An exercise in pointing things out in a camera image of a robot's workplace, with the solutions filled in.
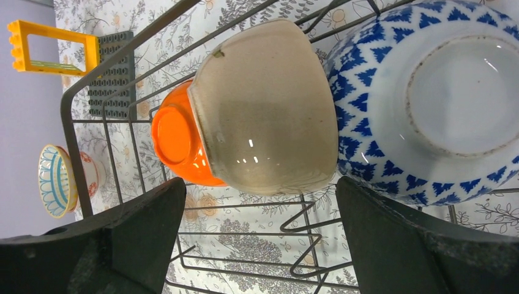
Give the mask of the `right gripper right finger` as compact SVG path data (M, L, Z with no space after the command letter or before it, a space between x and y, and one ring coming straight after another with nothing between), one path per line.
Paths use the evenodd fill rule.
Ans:
M347 177L336 198L362 293L518 292L518 238L438 219Z

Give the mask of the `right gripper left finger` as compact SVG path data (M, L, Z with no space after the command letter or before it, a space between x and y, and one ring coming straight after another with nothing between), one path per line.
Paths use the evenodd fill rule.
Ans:
M173 178L43 235L1 240L2 293L161 293L187 189Z

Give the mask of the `yellow sun pattern bowl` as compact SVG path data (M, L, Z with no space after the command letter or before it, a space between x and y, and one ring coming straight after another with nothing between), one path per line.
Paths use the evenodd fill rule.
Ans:
M49 144L41 151L38 184L40 198L51 217L60 219L76 208L78 191L72 163L60 146Z

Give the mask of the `beige bowl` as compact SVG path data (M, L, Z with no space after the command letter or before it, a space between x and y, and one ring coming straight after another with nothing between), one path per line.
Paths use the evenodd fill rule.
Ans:
M255 195L314 192L333 178L338 127L323 67L279 18L218 45L188 88L211 173Z

